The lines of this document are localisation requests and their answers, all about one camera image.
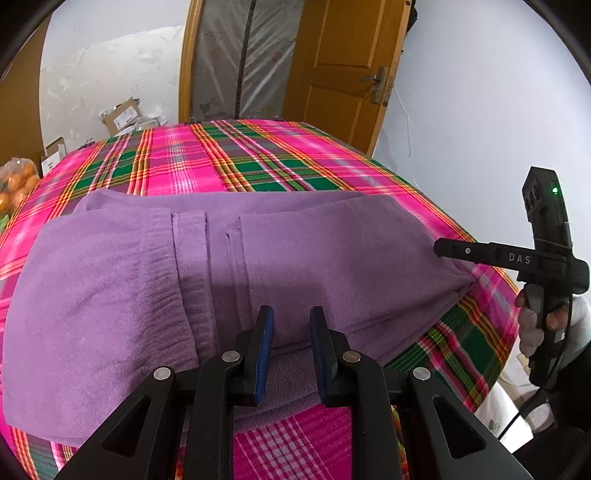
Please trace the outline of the right hand white glove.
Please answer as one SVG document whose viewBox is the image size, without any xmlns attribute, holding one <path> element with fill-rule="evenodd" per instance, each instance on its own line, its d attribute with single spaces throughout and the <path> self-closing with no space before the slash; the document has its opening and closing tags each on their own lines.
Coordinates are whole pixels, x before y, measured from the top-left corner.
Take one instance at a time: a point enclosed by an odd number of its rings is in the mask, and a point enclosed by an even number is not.
<svg viewBox="0 0 591 480">
<path fill-rule="evenodd" d="M 538 326 L 537 315 L 528 305 L 527 294 L 522 290 L 515 300 L 515 306 L 520 309 L 518 315 L 519 348 L 523 355 L 531 357 L 542 345 L 544 331 Z M 562 368 L 575 360 L 590 343 L 590 305 L 584 297 L 574 297 L 572 305 L 563 305 L 548 314 L 545 320 L 546 329 L 553 332 L 565 330 L 568 319 L 571 319 L 571 323 L 566 338 Z"/>
</svg>

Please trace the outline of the right forearm black sleeve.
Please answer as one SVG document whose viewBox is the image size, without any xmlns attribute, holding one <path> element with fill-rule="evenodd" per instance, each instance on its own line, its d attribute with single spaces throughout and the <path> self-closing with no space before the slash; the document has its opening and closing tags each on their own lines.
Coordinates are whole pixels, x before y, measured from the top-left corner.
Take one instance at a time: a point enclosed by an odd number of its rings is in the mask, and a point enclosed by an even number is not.
<svg viewBox="0 0 591 480">
<path fill-rule="evenodd" d="M 590 349 L 558 374 L 550 397 L 554 424 L 514 456 L 535 479 L 590 477 Z"/>
</svg>

